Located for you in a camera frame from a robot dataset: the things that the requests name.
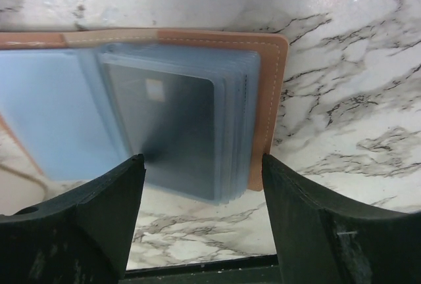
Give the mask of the tan leather card holder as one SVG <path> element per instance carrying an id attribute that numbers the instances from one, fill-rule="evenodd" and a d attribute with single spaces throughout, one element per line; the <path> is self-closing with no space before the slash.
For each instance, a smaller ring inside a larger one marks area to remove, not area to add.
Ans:
<path id="1" fill-rule="evenodd" d="M 3 32 L 2 50 L 97 47 L 102 43 L 179 43 L 192 47 L 252 50 L 261 56 L 257 115 L 247 188 L 261 191 L 262 156 L 270 152 L 289 43 L 281 34 L 171 28 L 119 28 L 82 32 Z"/>

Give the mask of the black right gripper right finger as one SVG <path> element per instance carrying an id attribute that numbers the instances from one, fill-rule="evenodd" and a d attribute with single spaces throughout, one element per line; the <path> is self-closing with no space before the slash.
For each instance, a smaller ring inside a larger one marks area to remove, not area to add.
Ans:
<path id="1" fill-rule="evenodd" d="M 266 154 L 262 182 L 284 283 L 419 283 L 420 214 L 345 197 Z"/>

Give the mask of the dark credit card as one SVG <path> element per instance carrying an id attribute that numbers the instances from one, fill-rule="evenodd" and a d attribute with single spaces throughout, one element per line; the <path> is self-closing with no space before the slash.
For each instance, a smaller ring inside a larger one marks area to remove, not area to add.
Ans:
<path id="1" fill-rule="evenodd" d="M 147 182 L 197 199 L 218 199 L 213 83 L 116 64 L 106 69 L 127 142 L 145 157 Z"/>

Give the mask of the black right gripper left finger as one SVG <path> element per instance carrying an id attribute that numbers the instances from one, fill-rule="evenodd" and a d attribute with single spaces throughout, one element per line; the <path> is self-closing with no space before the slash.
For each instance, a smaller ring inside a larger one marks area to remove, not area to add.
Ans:
<path id="1" fill-rule="evenodd" d="M 1 216 L 2 283 L 118 283 L 145 181 L 135 155 L 106 174 Z"/>

